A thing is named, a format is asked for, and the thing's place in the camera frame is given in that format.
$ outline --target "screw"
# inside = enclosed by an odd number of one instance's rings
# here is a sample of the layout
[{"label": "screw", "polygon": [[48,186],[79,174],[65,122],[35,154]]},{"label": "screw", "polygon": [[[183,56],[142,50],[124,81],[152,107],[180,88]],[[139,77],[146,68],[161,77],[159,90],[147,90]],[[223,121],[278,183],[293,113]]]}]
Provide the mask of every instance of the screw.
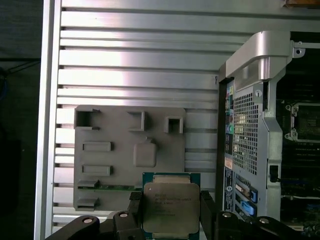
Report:
[{"label": "screw", "polygon": [[260,221],[260,223],[263,223],[263,224],[268,224],[269,223],[269,220],[266,219],[266,218],[261,218],[259,221]]},{"label": "screw", "polygon": [[222,214],[222,216],[224,216],[225,218],[231,218],[231,213],[225,212]]},{"label": "screw", "polygon": [[262,96],[262,91],[261,90],[256,90],[254,92],[254,94],[255,94],[256,97],[260,98]]},{"label": "screw", "polygon": [[85,220],[83,220],[83,222],[84,222],[85,224],[89,224],[89,223],[92,223],[92,219],[86,218]]}]

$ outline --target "perforated metal panel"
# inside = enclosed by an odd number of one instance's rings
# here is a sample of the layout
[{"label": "perforated metal panel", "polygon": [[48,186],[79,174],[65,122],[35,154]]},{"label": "perforated metal panel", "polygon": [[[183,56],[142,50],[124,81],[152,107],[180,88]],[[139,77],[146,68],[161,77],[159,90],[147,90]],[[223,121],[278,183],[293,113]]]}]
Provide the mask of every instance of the perforated metal panel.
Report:
[{"label": "perforated metal panel", "polygon": [[253,93],[234,99],[233,164],[257,175],[258,105]]}]

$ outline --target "metal bracket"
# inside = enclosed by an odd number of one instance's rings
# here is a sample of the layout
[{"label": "metal bracket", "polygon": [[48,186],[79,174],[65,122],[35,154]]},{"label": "metal bracket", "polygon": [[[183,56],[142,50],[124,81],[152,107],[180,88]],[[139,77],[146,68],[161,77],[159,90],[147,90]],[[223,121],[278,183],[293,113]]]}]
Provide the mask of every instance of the metal bracket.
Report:
[{"label": "metal bracket", "polygon": [[293,51],[292,51],[292,58],[294,58],[294,59],[302,58],[305,55],[305,53],[306,53],[305,48],[294,47]]}]

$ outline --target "aluminum panel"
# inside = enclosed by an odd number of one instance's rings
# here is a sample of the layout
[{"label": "aluminum panel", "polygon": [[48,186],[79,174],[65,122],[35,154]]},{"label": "aluminum panel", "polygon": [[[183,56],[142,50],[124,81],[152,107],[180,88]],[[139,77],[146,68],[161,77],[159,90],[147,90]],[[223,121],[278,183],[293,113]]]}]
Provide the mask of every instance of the aluminum panel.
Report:
[{"label": "aluminum panel", "polygon": [[[73,165],[75,163],[74,156],[56,156],[55,161],[56,164],[68,164]],[[207,172],[213,172],[216,169],[216,162],[214,159],[210,160],[185,160],[184,168],[187,170],[194,169],[203,169]]]},{"label": "aluminum panel", "polygon": [[217,110],[218,102],[174,101],[166,100],[133,100],[133,99],[105,99],[89,97],[58,97],[59,105],[107,105],[107,106],[144,106],[168,107],[184,109]]},{"label": "aluminum panel", "polygon": [[63,27],[114,28],[140,30],[202,31],[254,34],[266,29],[312,32],[319,30],[318,19],[300,18],[255,18],[248,16],[207,16],[144,14],[118,12],[64,11],[61,15]]},{"label": "aluminum panel", "polygon": [[228,2],[208,0],[62,0],[65,8],[88,8],[105,10],[130,10],[130,11],[170,11],[170,12],[194,12],[216,14],[250,14],[250,15],[273,15],[273,16],[319,16],[317,10],[310,12],[300,9],[282,8],[278,0],[229,0]]},{"label": "aluminum panel", "polygon": [[[75,144],[75,130],[72,128],[57,128],[55,132],[57,144]],[[186,149],[212,149],[217,146],[216,133],[185,133]]]},{"label": "aluminum panel", "polygon": [[54,182],[56,184],[73,184],[74,168],[73,167],[55,167]]},{"label": "aluminum panel", "polygon": [[58,83],[68,86],[218,90],[215,77],[217,75],[208,73],[60,69]]},{"label": "aluminum panel", "polygon": [[119,31],[115,29],[106,29],[105,31],[94,31],[90,29],[83,30],[62,30],[62,39],[95,39],[95,40],[131,40],[131,41],[150,41],[150,42],[178,42],[178,43],[223,43],[241,46],[249,38],[248,35],[229,35],[221,34],[179,34],[175,32],[136,32],[136,31]]},{"label": "aluminum panel", "polygon": [[[74,155],[73,108],[82,104],[185,108],[186,165],[199,172],[214,171],[215,74],[220,65],[255,32],[319,32],[319,24],[318,10],[282,8],[279,0],[47,0],[40,91],[45,95],[40,103],[46,106],[39,109],[35,239],[45,235],[39,226],[48,235],[80,215],[107,215],[75,212],[66,207],[70,203],[61,202],[66,201],[62,186],[72,184],[64,175],[72,171],[66,165],[71,166]],[[84,95],[81,88],[90,94]],[[214,195],[215,173],[202,173],[201,181]]]},{"label": "aluminum panel", "polygon": [[216,91],[183,91],[168,89],[129,89],[129,88],[60,88],[57,91],[59,97],[98,97],[112,99],[148,99],[162,100],[174,99],[175,101],[218,101]]},{"label": "aluminum panel", "polygon": [[[216,112],[200,113],[187,112],[185,128],[190,129],[212,129],[216,130],[218,125],[218,114]],[[57,124],[74,124],[75,110],[74,108],[58,108],[56,110]]]},{"label": "aluminum panel", "polygon": [[72,187],[55,187],[53,189],[53,202],[73,204],[74,189]]},{"label": "aluminum panel", "polygon": [[231,54],[60,50],[59,64],[66,66],[217,71],[230,56]]},{"label": "aluminum panel", "polygon": [[207,51],[234,53],[238,45],[193,43],[193,42],[149,42],[149,41],[110,41],[110,40],[89,40],[89,39],[61,39],[60,45],[66,49],[74,47],[86,48],[109,48],[109,49],[134,49],[134,50],[174,50],[174,51]]}]

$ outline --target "label sticker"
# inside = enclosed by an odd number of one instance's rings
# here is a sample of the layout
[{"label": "label sticker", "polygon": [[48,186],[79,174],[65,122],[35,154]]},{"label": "label sticker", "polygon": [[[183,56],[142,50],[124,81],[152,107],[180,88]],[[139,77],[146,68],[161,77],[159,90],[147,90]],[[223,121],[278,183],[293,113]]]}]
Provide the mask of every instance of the label sticker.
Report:
[{"label": "label sticker", "polygon": [[228,169],[231,169],[232,170],[232,167],[233,167],[233,161],[231,158],[229,157],[225,157],[224,158],[224,166],[227,167]]}]

